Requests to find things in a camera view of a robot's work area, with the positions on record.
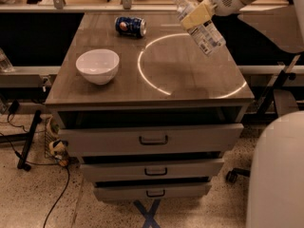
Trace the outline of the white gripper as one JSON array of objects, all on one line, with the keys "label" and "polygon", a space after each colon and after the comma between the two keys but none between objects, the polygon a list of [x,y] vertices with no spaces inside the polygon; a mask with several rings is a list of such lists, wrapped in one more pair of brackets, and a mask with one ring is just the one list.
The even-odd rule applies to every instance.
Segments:
[{"label": "white gripper", "polygon": [[227,16],[239,11],[244,6],[242,0],[204,0],[187,14],[180,23],[184,29],[191,29],[209,21],[214,14]]}]

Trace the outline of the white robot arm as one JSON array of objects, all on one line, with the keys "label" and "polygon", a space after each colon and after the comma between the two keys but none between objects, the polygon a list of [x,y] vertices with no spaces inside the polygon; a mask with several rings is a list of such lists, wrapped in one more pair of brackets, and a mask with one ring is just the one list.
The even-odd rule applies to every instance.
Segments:
[{"label": "white robot arm", "polygon": [[[197,26],[256,0],[203,0],[181,21]],[[304,36],[304,0],[293,0]],[[275,91],[278,118],[260,135],[250,171],[246,228],[304,228],[304,111],[288,91]]]}]

